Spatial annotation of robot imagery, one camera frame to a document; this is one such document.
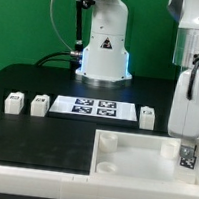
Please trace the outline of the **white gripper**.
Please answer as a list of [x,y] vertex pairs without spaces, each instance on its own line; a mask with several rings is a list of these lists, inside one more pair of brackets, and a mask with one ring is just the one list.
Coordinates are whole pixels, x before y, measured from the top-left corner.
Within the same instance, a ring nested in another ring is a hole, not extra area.
[[197,143],[193,139],[199,138],[199,70],[193,83],[192,97],[188,99],[190,74],[190,70],[184,71],[177,81],[167,128],[172,137],[182,139],[179,155],[186,159],[194,157]]

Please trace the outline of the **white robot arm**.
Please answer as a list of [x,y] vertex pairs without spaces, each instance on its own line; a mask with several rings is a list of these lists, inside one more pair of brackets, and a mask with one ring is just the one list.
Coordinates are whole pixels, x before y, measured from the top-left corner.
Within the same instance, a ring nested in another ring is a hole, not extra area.
[[[128,9],[121,0],[89,0],[94,5],[90,41],[83,49],[78,78],[92,84],[129,80],[124,37]],[[181,140],[180,157],[198,153],[199,140],[199,0],[169,0],[168,10],[178,22],[175,55],[182,66],[173,96],[168,133]]]

